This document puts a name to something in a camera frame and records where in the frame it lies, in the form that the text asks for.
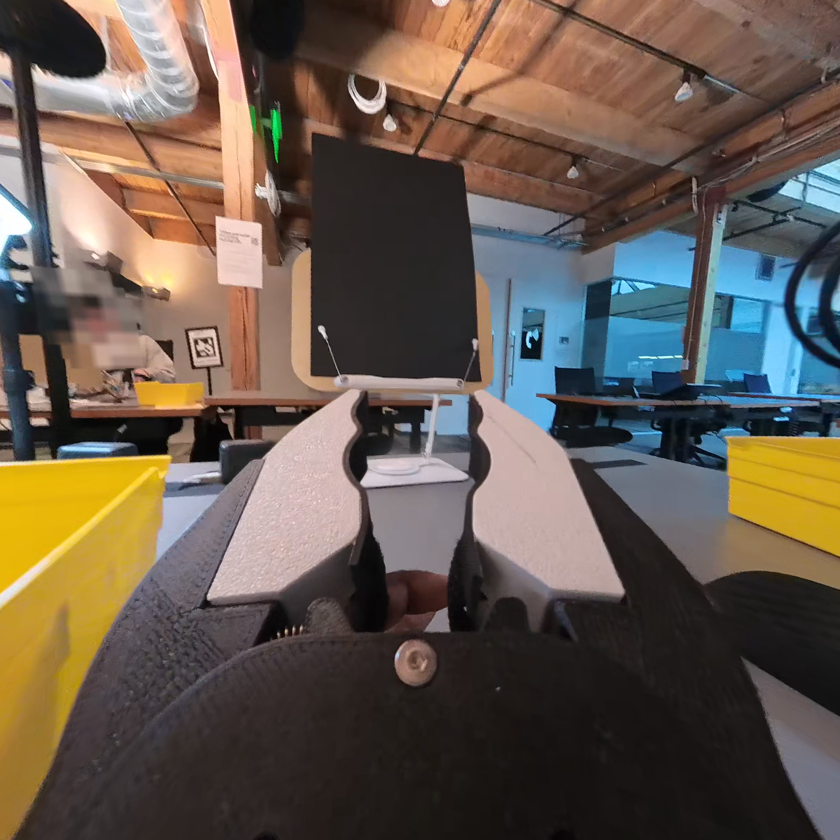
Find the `wooden support post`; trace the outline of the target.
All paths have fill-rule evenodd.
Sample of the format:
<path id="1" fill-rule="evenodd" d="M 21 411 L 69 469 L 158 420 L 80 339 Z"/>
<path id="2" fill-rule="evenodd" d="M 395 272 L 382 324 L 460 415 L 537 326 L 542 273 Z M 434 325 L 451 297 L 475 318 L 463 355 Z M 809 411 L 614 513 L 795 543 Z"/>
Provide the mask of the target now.
<path id="1" fill-rule="evenodd" d="M 266 247 L 271 234 L 259 217 L 257 176 L 266 170 L 265 155 L 250 118 L 249 95 L 240 52 L 235 3 L 202 1 L 207 49 L 217 75 L 217 98 L 224 186 L 225 233 L 259 235 L 259 248 L 246 249 L 245 268 L 231 255 L 217 257 L 217 277 L 227 289 L 228 365 L 234 392 L 261 392 L 260 296 L 264 287 Z"/>
<path id="2" fill-rule="evenodd" d="M 699 384 L 706 379 L 718 267 L 728 215 L 726 187 L 721 185 L 704 190 L 698 207 L 681 365 L 683 381 L 691 384 Z"/>

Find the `black white marker sign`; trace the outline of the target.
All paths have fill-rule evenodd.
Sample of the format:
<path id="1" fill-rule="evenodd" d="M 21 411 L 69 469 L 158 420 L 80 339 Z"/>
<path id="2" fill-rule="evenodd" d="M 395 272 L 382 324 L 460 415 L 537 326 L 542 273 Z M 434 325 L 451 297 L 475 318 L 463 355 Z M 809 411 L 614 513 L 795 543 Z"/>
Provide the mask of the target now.
<path id="1" fill-rule="evenodd" d="M 224 368 L 224 357 L 217 326 L 185 329 L 185 342 L 190 365 L 206 376 L 206 394 L 214 395 L 213 371 Z"/>

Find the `black square panel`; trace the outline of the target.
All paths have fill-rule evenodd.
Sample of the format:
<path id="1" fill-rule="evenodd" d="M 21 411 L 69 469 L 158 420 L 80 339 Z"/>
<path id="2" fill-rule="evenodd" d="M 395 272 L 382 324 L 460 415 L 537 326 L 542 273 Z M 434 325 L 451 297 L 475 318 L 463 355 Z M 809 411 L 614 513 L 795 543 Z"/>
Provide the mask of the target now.
<path id="1" fill-rule="evenodd" d="M 310 373 L 480 378 L 464 169 L 314 133 Z"/>

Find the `white paper notice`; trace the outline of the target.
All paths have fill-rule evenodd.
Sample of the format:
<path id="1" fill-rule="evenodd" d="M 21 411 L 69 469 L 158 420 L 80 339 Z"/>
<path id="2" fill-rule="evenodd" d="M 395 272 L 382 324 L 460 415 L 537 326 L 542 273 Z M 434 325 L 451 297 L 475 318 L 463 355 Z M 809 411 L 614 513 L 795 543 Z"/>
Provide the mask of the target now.
<path id="1" fill-rule="evenodd" d="M 217 282 L 224 287 L 262 289 L 263 227 L 258 222 L 217 216 Z"/>

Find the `wooden backing board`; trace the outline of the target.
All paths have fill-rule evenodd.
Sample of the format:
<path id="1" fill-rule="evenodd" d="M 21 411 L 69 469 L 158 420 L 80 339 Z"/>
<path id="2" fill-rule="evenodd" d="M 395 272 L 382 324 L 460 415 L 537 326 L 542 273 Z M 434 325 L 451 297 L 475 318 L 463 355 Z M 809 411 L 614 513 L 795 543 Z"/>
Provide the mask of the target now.
<path id="1" fill-rule="evenodd" d="M 460 385 L 446 377 L 381 377 L 372 374 L 351 374 L 349 384 L 338 383 L 337 374 L 315 375 L 312 366 L 312 251 L 305 249 L 291 268 L 290 359 L 296 377 L 318 392 L 343 392 L 358 389 L 390 394 L 469 395 L 485 390 L 495 374 L 494 338 L 492 333 L 490 291 L 480 273 L 476 273 L 476 312 L 478 327 L 478 381 Z"/>

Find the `brown office desk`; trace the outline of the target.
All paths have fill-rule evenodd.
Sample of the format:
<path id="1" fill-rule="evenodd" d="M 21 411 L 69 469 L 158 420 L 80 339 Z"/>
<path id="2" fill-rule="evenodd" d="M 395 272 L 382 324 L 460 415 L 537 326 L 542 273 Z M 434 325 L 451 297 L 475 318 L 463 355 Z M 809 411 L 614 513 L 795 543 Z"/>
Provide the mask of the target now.
<path id="1" fill-rule="evenodd" d="M 698 466 L 715 461 L 719 469 L 726 466 L 727 458 L 700 446 L 707 435 L 719 437 L 727 428 L 740 428 L 751 436 L 796 437 L 816 431 L 828 437 L 839 414 L 838 395 L 720 394 L 710 385 L 697 385 L 689 400 L 662 394 L 539 393 L 538 397 L 554 405 L 549 434 L 567 448 L 624 445 L 634 433 L 615 422 L 648 421 L 660 435 L 651 455 Z"/>
<path id="2" fill-rule="evenodd" d="M 185 406 L 142 406 L 136 403 L 73 401 L 71 420 L 61 426 L 53 420 L 49 404 L 37 403 L 28 409 L 37 445 L 47 444 L 55 455 L 59 447 L 81 443 L 161 444 L 176 433 L 175 426 L 186 419 L 201 417 L 206 408 L 199 403 Z"/>
<path id="3" fill-rule="evenodd" d="M 234 438 L 246 437 L 249 428 L 293 427 L 321 410 L 338 397 L 335 393 L 315 396 L 278 396 L 266 392 L 242 391 L 210 395 L 203 399 L 205 408 L 214 407 L 231 412 Z M 426 414 L 434 407 L 430 395 L 391 395 L 372 393 L 368 396 L 368 410 L 363 421 L 370 433 L 393 436 L 396 426 L 409 426 L 408 451 L 419 454 L 422 447 L 422 425 Z"/>

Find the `green exit sign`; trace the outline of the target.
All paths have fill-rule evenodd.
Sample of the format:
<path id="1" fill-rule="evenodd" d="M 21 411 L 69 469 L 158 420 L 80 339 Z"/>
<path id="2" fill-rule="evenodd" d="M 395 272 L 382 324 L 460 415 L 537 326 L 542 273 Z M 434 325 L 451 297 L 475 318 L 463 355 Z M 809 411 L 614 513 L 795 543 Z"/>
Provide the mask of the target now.
<path id="1" fill-rule="evenodd" d="M 266 113 L 260 106 L 251 104 L 249 116 L 254 134 L 268 143 L 274 162 L 279 163 L 280 142 L 283 138 L 280 103 L 272 102 Z"/>

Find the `person's left hand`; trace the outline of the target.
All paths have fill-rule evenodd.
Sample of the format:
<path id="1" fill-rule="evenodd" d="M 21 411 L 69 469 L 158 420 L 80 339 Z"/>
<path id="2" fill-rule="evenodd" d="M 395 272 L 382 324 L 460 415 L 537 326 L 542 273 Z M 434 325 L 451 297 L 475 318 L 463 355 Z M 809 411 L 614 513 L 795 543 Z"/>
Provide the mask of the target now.
<path id="1" fill-rule="evenodd" d="M 448 577 L 423 570 L 387 573 L 388 594 L 386 632 L 419 634 L 427 630 L 434 617 L 448 604 Z"/>

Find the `black wrist rest pad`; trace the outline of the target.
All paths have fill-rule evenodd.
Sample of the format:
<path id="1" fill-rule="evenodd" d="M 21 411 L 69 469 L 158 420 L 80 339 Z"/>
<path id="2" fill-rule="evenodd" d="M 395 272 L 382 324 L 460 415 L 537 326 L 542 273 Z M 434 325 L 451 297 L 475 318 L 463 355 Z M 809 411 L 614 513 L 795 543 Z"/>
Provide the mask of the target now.
<path id="1" fill-rule="evenodd" d="M 759 570 L 703 588 L 743 658 L 838 716 L 837 588 Z"/>

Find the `black pole stand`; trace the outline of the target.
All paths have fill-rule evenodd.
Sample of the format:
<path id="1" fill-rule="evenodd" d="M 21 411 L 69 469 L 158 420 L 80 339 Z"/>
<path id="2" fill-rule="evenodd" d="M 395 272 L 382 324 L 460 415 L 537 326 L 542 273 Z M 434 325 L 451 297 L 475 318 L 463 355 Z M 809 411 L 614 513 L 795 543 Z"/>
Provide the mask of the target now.
<path id="1" fill-rule="evenodd" d="M 72 443 L 67 367 L 59 331 L 68 329 L 49 300 L 58 292 L 56 263 L 49 228 L 46 181 L 39 135 L 34 68 L 71 80 L 101 73 L 106 52 L 100 37 L 73 7 L 61 1 L 1 2 L 2 52 L 11 60 L 14 112 L 23 166 L 26 206 L 32 219 L 29 236 L 37 333 L 42 340 L 49 396 L 50 448 Z"/>

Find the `yellow plastic bin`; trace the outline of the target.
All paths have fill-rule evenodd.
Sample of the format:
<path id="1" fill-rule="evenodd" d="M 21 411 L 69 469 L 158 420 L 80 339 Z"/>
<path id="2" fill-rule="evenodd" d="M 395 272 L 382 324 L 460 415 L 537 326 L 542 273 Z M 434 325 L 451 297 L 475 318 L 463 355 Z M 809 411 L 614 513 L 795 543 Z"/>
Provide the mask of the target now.
<path id="1" fill-rule="evenodd" d="M 156 559 L 170 464 L 2 463 L 2 838 L 34 803 L 92 660 Z"/>
<path id="2" fill-rule="evenodd" d="M 202 383 L 136 382 L 134 393 L 140 406 L 155 409 L 182 409 L 203 406 L 205 387 Z"/>
<path id="3" fill-rule="evenodd" d="M 839 555 L 839 440 L 729 437 L 728 511 Z"/>

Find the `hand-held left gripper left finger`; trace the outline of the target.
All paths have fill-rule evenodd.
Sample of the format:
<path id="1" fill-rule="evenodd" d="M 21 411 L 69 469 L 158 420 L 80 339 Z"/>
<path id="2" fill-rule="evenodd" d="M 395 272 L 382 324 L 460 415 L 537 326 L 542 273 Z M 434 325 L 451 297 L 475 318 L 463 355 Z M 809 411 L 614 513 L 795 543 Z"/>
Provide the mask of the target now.
<path id="1" fill-rule="evenodd" d="M 293 428 L 264 457 L 206 594 L 209 605 L 278 605 L 286 626 L 311 603 L 339 603 L 353 630 L 387 618 L 382 551 L 361 479 L 368 398 L 347 391 Z"/>

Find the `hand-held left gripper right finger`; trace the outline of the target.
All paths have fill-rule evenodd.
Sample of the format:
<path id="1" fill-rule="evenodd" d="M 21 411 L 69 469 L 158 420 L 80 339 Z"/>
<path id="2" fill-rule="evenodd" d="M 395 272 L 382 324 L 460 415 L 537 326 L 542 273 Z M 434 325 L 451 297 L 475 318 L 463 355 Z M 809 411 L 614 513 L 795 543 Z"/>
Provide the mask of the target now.
<path id="1" fill-rule="evenodd" d="M 532 631 L 547 629 L 561 603 L 620 604 L 623 583 L 565 450 L 488 392 L 469 399 L 469 439 L 449 629 L 481 629 L 506 599 Z"/>

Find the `silver air duct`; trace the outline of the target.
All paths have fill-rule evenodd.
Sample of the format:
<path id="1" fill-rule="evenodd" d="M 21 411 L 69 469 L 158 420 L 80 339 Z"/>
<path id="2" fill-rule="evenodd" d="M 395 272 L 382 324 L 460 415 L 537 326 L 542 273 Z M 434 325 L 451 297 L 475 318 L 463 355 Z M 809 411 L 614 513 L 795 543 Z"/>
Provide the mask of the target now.
<path id="1" fill-rule="evenodd" d="M 199 81 L 170 2 L 117 2 L 143 68 L 108 68 L 98 31 L 67 2 L 2 2 L 2 104 L 14 103 L 11 59 L 33 73 L 41 112 L 159 123 L 192 112 Z"/>

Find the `small black box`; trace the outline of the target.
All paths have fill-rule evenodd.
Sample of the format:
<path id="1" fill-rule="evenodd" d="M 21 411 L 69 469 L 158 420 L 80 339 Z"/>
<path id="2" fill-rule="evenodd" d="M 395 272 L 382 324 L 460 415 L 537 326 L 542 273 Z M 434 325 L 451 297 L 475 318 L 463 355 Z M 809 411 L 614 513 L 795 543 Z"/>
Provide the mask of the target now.
<path id="1" fill-rule="evenodd" d="M 230 439 L 218 446 L 219 479 L 230 484 L 249 464 L 264 458 L 275 446 L 265 439 Z"/>

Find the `black office chair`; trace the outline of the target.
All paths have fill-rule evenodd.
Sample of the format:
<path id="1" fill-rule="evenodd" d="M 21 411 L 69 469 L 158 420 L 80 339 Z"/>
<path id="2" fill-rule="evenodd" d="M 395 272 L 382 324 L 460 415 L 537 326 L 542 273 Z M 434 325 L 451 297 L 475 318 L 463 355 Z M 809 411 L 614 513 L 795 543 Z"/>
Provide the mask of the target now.
<path id="1" fill-rule="evenodd" d="M 559 396 L 599 396 L 594 369 L 554 367 Z M 566 448 L 619 446 L 632 442 L 633 433 L 615 425 L 617 410 L 584 402 L 556 402 L 550 435 Z"/>

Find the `grey flat case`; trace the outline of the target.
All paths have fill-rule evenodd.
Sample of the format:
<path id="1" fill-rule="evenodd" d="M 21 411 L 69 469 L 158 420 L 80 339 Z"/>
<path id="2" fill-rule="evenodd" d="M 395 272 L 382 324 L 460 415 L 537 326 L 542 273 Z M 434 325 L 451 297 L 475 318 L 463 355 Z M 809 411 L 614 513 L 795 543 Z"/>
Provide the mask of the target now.
<path id="1" fill-rule="evenodd" d="M 126 442 L 87 441 L 58 447 L 56 457 L 64 459 L 128 458 L 139 454 L 135 444 Z"/>

